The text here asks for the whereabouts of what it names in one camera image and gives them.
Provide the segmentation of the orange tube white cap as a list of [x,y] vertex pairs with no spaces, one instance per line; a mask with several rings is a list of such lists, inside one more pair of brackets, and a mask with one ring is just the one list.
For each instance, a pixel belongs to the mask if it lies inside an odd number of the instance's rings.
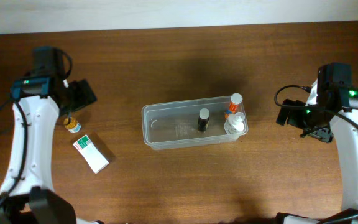
[[224,112],[224,117],[226,119],[228,119],[228,117],[231,114],[234,114],[237,111],[239,105],[242,103],[242,100],[243,100],[243,97],[239,93],[234,93],[231,95],[230,104],[229,104],[227,110]]

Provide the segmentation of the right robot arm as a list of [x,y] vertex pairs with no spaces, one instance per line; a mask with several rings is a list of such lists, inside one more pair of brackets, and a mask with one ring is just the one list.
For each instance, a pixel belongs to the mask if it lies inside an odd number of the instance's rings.
[[335,141],[341,166],[341,212],[322,223],[358,223],[358,89],[351,85],[304,87],[306,102],[286,99],[277,123],[290,124],[322,142]]

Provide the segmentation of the gold lid small jar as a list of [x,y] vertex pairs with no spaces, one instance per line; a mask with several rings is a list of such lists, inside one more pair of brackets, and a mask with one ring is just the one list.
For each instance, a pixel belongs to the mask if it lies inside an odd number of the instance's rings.
[[78,133],[81,129],[81,124],[73,117],[66,118],[63,125],[71,133]]

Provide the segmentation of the white translucent spray bottle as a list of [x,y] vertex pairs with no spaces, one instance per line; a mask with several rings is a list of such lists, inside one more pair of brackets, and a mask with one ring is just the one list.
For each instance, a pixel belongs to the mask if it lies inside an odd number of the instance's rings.
[[227,134],[239,134],[246,130],[246,116],[242,112],[230,114],[224,123],[224,130]]

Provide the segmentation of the black bottle white cap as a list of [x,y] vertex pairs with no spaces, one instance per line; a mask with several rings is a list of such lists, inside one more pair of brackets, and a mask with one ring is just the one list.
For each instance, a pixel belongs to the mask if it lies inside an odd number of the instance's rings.
[[209,116],[210,112],[207,108],[200,109],[199,117],[198,117],[198,130],[201,132],[206,131],[209,124]]

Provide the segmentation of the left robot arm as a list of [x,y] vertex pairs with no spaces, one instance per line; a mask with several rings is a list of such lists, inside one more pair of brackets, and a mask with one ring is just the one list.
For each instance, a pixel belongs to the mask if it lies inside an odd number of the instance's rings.
[[52,182],[52,143],[57,119],[96,101],[86,80],[33,77],[11,88],[14,135],[0,188],[0,223],[84,223],[58,196]]

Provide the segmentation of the white green medicine box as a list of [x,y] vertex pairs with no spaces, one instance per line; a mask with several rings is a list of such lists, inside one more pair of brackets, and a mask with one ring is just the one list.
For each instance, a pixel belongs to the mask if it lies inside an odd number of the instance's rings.
[[109,164],[109,161],[96,148],[87,134],[75,141],[73,146],[83,156],[95,174],[99,173]]

